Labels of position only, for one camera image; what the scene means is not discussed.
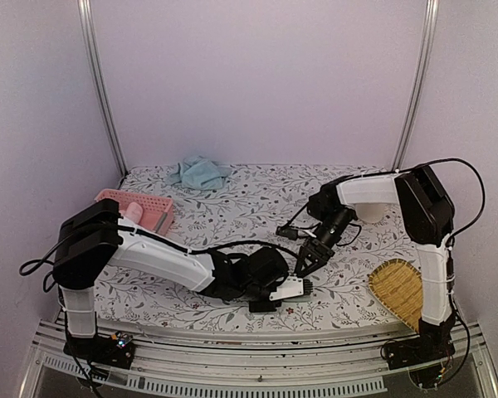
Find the blue towel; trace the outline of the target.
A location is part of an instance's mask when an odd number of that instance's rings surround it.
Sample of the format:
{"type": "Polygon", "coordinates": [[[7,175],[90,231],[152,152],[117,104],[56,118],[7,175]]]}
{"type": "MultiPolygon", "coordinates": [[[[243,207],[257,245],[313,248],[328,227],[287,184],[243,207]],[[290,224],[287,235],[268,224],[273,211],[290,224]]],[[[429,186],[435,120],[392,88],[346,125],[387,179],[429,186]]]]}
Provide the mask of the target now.
{"type": "Polygon", "coordinates": [[[203,156],[192,156],[178,163],[167,182],[185,189],[212,191],[223,188],[230,174],[229,167],[203,156]]]}

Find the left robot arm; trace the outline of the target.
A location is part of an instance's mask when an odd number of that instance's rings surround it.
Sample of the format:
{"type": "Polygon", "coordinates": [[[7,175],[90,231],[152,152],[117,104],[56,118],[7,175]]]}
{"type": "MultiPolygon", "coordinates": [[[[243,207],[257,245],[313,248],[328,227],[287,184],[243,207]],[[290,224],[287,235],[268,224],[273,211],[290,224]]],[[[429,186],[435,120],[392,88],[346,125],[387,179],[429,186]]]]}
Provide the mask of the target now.
{"type": "Polygon", "coordinates": [[[142,229],[111,199],[98,201],[61,225],[58,242],[39,260],[19,268],[28,276],[44,264],[64,299],[67,331],[90,360],[101,359],[106,341],[96,333],[95,281],[108,265],[167,279],[206,297],[247,297],[275,302],[304,292],[277,245],[262,242],[251,255],[228,254],[225,246],[192,249],[142,229]]]}

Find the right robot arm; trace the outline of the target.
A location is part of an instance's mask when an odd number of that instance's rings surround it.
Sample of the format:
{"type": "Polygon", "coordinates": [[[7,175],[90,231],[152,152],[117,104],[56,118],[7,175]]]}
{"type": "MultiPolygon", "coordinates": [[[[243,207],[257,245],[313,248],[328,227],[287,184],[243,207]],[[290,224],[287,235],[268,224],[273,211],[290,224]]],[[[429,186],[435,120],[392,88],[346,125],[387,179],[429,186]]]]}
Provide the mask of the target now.
{"type": "Polygon", "coordinates": [[[325,266],[334,255],[347,226],[354,220],[380,217],[377,206],[394,204],[402,213],[404,229],[418,252],[422,278],[422,313],[413,343],[413,355],[431,361],[445,346],[455,323],[450,304],[453,265],[448,242],[455,207],[436,174],[427,164],[401,172],[376,172],[339,177],[310,196],[307,213],[320,221],[313,236],[299,250],[295,275],[305,277],[325,266]]]}

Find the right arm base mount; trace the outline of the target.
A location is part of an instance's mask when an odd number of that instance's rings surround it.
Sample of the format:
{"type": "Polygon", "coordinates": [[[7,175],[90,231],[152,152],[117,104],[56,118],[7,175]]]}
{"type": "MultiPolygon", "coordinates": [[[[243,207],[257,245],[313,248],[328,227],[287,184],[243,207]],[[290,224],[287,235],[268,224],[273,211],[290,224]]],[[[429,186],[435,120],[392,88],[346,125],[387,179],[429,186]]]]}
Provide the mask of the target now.
{"type": "Polygon", "coordinates": [[[387,362],[390,370],[448,359],[454,354],[455,348],[451,340],[435,345],[431,339],[422,337],[390,339],[380,348],[380,356],[387,362]]]}

